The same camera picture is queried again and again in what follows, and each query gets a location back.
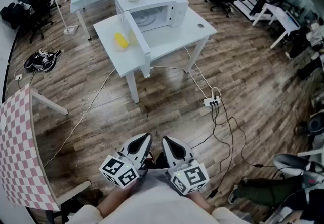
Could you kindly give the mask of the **yellow object on plate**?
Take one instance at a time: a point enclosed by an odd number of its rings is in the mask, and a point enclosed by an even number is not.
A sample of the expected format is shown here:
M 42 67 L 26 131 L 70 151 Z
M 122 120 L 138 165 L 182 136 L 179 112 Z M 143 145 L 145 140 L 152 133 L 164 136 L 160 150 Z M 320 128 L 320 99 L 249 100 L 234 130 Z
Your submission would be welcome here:
M 116 50 L 118 50 L 118 51 L 123 51 L 123 50 L 125 50 L 125 49 L 120 49 L 116 44 L 115 44 L 115 41 L 114 41 L 114 38 L 113 38 L 113 43 L 114 43 L 114 48 L 116 49 Z

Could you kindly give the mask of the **pile of black equipment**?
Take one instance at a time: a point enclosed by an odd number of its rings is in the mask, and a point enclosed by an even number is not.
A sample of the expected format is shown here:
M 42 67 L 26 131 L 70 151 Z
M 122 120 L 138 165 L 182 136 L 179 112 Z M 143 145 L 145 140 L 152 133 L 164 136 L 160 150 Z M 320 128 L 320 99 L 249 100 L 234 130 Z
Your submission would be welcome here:
M 55 68 L 57 58 L 61 54 L 62 50 L 52 52 L 39 49 L 25 61 L 23 68 L 27 72 L 50 72 Z

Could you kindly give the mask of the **grey gripper device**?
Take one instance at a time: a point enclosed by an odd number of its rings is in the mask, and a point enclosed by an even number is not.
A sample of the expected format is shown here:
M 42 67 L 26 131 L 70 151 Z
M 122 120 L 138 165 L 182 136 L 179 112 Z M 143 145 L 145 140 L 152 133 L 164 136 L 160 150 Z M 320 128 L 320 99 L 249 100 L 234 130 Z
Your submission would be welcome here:
M 283 173 L 301 176 L 302 188 L 324 190 L 324 165 L 321 163 L 290 154 L 275 155 L 273 163 Z

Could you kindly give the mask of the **pink checkered table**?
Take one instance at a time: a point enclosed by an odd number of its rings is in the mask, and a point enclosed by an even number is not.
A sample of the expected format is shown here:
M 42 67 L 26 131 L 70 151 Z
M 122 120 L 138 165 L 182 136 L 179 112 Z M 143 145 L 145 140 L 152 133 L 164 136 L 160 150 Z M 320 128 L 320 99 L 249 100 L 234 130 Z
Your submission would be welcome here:
M 67 109 L 39 94 L 27 84 L 0 106 L 7 119 L 0 129 L 0 185 L 9 202 L 40 210 L 60 211 L 63 203 L 91 186 L 90 181 L 56 197 L 47 179 L 37 147 L 32 102 L 39 101 L 63 115 Z

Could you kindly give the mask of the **person's right forearm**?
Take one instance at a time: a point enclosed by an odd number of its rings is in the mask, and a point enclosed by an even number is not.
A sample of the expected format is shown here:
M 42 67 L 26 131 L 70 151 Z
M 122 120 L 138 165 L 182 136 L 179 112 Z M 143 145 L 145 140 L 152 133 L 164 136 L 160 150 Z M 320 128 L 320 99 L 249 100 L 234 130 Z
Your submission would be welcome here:
M 195 204 L 197 204 L 200 208 L 202 208 L 209 215 L 215 210 L 215 206 L 211 205 L 199 191 L 194 191 L 186 195 L 187 198 L 192 200 Z

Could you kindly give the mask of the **white desk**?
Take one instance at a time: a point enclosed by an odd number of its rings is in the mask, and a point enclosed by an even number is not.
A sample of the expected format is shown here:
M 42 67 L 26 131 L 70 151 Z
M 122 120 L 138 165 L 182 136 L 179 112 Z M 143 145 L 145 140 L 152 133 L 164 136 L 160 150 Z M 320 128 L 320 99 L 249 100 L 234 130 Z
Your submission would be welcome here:
M 273 49 L 286 35 L 289 36 L 292 32 L 299 30 L 300 25 L 288 11 L 284 11 L 278 6 L 266 3 L 264 4 L 257 18 L 254 20 L 252 24 L 253 26 L 257 24 L 266 11 L 270 11 L 272 14 L 269 25 L 271 25 L 274 20 L 278 20 L 281 26 L 284 28 L 284 32 L 270 46 L 270 48 Z

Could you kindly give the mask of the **white floor stand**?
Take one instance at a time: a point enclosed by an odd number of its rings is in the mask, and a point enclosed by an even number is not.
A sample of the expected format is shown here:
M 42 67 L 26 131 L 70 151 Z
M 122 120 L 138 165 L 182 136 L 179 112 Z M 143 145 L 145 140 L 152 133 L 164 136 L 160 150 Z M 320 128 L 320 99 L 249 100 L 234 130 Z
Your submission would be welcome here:
M 72 34 L 75 34 L 76 31 L 77 31 L 77 29 L 79 28 L 79 25 L 68 26 L 68 25 L 66 24 L 65 20 L 64 20 L 64 17 L 63 17 L 63 14 L 62 14 L 62 12 L 61 12 L 61 8 L 60 8 L 60 6 L 59 6 L 58 1 L 57 1 L 57 0 L 54 0 L 54 2 L 55 2 L 55 4 L 56 4 L 56 7 L 57 7 L 58 12 L 59 12 L 60 17 L 61 17 L 61 20 L 62 20 L 62 22 L 63 22 L 63 24 L 64 24 L 64 27 L 65 27 L 63 33 L 64 33 L 65 35 L 72 35 Z

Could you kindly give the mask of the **white microwave door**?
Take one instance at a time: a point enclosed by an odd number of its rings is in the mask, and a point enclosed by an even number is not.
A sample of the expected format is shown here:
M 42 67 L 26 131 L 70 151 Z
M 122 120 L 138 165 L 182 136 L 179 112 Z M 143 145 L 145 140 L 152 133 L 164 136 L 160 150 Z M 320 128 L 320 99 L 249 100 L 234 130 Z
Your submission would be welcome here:
M 129 11 L 123 12 L 123 27 L 132 50 L 145 78 L 150 76 L 151 49 Z

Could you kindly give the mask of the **white table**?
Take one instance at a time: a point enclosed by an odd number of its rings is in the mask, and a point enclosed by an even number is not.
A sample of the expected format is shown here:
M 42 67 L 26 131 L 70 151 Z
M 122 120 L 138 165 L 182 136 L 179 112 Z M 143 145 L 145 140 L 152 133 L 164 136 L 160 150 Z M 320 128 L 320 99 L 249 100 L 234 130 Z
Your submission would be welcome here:
M 131 97 L 134 103 L 139 102 L 137 93 L 135 71 L 140 70 L 132 50 L 127 47 L 123 51 L 114 48 L 115 33 L 124 33 L 124 27 L 119 15 L 102 20 L 94 24 L 94 29 L 109 56 L 115 70 L 120 77 L 126 77 Z M 196 44 L 193 54 L 184 68 L 190 72 L 197 57 L 201 53 L 208 38 L 216 34 L 216 30 L 192 8 L 187 8 L 183 24 L 178 27 L 165 26 L 142 32 L 151 49 L 151 62 L 162 58 L 178 49 Z

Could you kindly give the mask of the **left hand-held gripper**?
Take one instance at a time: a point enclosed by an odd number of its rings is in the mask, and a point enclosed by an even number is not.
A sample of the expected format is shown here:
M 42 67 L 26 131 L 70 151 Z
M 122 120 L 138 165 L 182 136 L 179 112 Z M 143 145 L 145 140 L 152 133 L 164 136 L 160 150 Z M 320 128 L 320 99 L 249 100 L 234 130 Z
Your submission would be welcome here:
M 107 156 L 99 170 L 112 184 L 125 189 L 143 178 L 148 169 L 143 164 L 152 145 L 150 133 L 137 134 L 127 140 L 120 152 Z

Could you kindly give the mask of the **person's left forearm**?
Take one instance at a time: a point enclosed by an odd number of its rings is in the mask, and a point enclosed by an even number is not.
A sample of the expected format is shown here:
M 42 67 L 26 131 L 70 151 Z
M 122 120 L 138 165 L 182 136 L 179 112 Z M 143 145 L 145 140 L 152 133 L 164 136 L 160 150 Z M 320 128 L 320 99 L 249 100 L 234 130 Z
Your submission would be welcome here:
M 106 218 L 108 215 L 112 214 L 130 196 L 135 185 L 136 183 L 133 183 L 124 189 L 115 187 L 97 206 L 101 216 Z

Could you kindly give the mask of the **white power strip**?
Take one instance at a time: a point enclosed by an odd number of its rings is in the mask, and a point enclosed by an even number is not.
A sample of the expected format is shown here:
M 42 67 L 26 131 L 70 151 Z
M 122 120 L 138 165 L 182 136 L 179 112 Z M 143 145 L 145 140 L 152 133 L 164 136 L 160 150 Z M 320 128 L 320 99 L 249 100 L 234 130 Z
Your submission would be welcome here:
M 203 105 L 205 107 L 209 107 L 212 104 L 220 104 L 221 103 L 221 98 L 219 96 L 216 96 L 215 98 L 211 97 L 211 98 L 206 98 L 203 100 Z

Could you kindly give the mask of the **person's light shirt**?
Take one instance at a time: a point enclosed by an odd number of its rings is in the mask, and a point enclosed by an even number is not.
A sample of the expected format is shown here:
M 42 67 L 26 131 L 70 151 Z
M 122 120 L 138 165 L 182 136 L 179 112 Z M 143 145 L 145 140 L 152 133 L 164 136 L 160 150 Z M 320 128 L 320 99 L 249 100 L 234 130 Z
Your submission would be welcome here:
M 148 170 L 130 196 L 103 218 L 97 206 L 84 205 L 67 224 L 249 224 L 225 207 L 209 215 L 171 188 L 162 169 Z

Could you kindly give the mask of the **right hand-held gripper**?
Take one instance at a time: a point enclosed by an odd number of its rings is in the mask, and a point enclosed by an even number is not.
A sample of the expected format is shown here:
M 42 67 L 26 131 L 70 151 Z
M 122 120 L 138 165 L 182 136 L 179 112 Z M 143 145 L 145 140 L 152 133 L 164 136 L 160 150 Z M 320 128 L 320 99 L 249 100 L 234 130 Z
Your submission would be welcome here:
M 205 187 L 209 176 L 205 165 L 194 157 L 192 148 L 185 142 L 165 136 L 162 139 L 164 156 L 169 165 L 171 184 L 182 195 L 187 195 Z

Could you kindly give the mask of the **person's left shoe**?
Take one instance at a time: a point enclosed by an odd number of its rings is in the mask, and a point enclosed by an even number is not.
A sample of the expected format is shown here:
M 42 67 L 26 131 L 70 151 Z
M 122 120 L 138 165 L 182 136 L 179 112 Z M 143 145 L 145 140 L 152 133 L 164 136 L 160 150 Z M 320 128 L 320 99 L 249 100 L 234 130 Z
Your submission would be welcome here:
M 151 151 L 149 151 L 147 157 L 145 158 L 144 165 L 147 169 L 156 169 L 154 155 Z

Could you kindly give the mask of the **black round device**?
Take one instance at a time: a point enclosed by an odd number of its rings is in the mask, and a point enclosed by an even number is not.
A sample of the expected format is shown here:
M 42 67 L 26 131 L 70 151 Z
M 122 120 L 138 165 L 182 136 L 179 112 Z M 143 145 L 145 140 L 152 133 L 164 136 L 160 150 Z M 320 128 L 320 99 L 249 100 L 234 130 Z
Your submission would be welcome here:
M 319 111 L 310 117 L 307 122 L 307 129 L 314 135 L 320 135 L 324 132 L 324 111 Z

